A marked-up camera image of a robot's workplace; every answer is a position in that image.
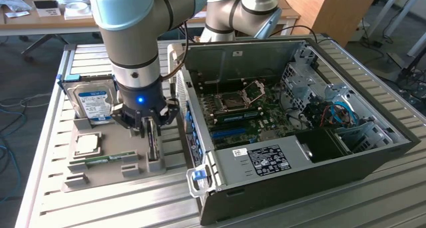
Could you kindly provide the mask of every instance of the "hard drive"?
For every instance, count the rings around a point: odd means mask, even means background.
[[[68,75],[61,83],[76,116],[88,118],[92,125],[113,123],[111,110],[119,103],[113,76]]]

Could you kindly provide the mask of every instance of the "chair leg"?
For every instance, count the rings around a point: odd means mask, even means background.
[[[44,35],[25,50],[21,52],[21,55],[27,56],[28,53],[31,53],[37,47],[40,47],[41,44],[44,44],[52,37],[55,37],[53,34]]]
[[[69,44],[69,43],[67,42],[67,40],[63,38],[63,36],[60,36],[59,34],[55,34],[55,37],[56,37],[56,39],[57,39],[59,41],[61,41],[64,44]]]

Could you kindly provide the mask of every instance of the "motherboard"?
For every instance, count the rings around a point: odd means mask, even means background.
[[[230,91],[232,87],[242,89]],[[258,79],[201,88],[198,102],[216,149],[277,139],[301,129],[282,109],[280,84]]]

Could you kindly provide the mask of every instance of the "sticker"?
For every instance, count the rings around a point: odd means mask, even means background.
[[[278,145],[250,150],[248,156],[260,176],[292,168]]]
[[[242,56],[242,51],[234,51],[232,52],[233,57],[241,57]]]
[[[107,92],[83,92],[79,93],[80,102],[85,111],[85,115],[91,120],[109,120],[112,105],[107,103]]]
[[[248,149],[246,148],[236,149],[232,151],[232,153],[234,157],[244,156],[248,154]]]
[[[24,11],[24,12],[7,12],[4,13],[7,15],[7,17],[20,17],[20,16],[25,16],[29,14],[29,12]]]

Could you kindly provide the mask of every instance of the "paper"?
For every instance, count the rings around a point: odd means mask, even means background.
[[[24,12],[7,12],[5,13],[7,17],[20,17],[20,16],[25,16],[28,14],[29,14],[28,11],[24,11]]]
[[[206,17],[208,13],[205,11],[198,12],[193,17]]]

